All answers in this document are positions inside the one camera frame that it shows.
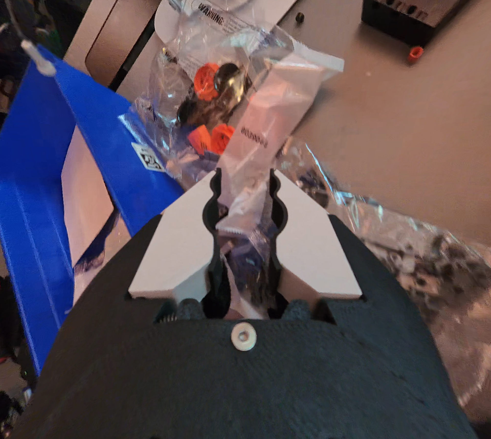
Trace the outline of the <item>clear bag of grey parts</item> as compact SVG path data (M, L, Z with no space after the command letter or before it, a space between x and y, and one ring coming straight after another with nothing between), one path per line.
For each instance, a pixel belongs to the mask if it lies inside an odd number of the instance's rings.
M490 248L346 191L291 136L276 167L396 277L433 334L460 406L471 422L490 423Z

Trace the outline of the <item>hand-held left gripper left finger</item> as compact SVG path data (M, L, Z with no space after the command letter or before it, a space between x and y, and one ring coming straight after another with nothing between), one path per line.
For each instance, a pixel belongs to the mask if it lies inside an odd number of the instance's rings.
M230 302L217 232L221 181L217 168L163 210L128 288L133 299Z

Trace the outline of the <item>clear bag of orange gears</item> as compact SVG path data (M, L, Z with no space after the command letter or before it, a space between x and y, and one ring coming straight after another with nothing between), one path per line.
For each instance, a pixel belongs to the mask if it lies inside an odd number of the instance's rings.
M243 16L229 11L227 0L182 3L146 92L118 118L134 148L150 156L150 168L186 191L215 170L249 99L294 46L278 26L267 29L249 3Z

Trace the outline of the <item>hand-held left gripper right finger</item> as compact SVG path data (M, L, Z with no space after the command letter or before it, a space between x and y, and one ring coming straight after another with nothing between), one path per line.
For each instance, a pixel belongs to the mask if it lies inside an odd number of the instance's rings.
M275 254L280 265L277 291L285 300L358 300L362 290L335 233L328 212L284 174L276 198L286 208Z

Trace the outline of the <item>white plastic pouch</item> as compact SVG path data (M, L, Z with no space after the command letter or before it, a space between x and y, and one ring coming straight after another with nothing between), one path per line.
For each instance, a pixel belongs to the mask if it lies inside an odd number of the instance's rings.
M228 214L217 230L249 236L261 221L274 158L313 104L321 84L343 72L344 59L294 41L294 51L271 64L248 98L221 155L221 194Z

